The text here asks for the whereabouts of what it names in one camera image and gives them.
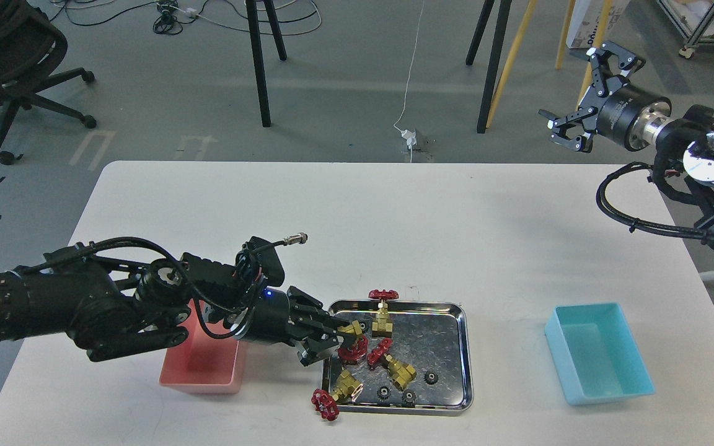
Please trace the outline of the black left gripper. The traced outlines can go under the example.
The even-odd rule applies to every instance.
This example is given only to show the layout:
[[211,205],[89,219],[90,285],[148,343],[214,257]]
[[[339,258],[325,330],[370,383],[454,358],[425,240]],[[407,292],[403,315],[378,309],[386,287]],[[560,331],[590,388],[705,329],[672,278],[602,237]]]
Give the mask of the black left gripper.
[[350,321],[339,327],[339,319],[326,311],[321,301],[290,286],[286,292],[266,289],[249,324],[236,331],[236,339],[294,347],[300,363],[307,367],[329,358],[340,347],[339,337],[363,334],[362,322]]

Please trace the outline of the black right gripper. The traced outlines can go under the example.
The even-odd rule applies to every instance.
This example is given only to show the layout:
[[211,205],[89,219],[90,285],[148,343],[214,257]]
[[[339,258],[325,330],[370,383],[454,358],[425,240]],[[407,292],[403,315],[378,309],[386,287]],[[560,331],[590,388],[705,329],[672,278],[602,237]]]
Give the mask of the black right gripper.
[[547,119],[552,130],[552,142],[590,153],[597,133],[629,151],[655,145],[672,121],[672,103],[630,82],[631,74],[640,70],[646,59],[614,42],[590,48],[583,59],[589,63],[589,85],[578,105],[595,105],[596,109],[578,109],[561,118],[540,109],[539,115]]

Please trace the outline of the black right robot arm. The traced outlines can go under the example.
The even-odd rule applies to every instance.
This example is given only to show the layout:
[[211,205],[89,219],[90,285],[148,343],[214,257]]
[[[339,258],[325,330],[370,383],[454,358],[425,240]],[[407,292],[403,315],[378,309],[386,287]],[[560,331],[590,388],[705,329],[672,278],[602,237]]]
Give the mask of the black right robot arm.
[[[588,62],[590,83],[575,111],[559,116],[541,109],[553,143],[576,152],[591,152],[602,136],[631,152],[651,147],[654,161],[624,165],[600,183],[596,201],[612,220],[658,236],[699,240],[714,251],[714,111],[696,104],[680,118],[672,116],[671,100],[638,87],[631,76],[646,60],[615,42],[604,42],[581,55]],[[666,225],[633,217],[607,199],[613,180],[636,170],[672,201],[697,206],[702,217],[690,227]]]

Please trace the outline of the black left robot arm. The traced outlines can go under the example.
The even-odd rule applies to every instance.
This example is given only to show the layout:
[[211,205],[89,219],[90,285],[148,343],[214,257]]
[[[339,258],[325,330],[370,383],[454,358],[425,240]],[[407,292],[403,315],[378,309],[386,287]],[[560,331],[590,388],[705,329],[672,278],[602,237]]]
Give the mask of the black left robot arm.
[[234,265],[188,252],[177,259],[136,237],[49,252],[42,265],[0,273],[0,342],[66,333],[91,361],[109,361],[178,346],[195,317],[213,339],[287,344],[308,366],[363,331],[294,286],[280,290],[276,248],[307,238],[252,237]]

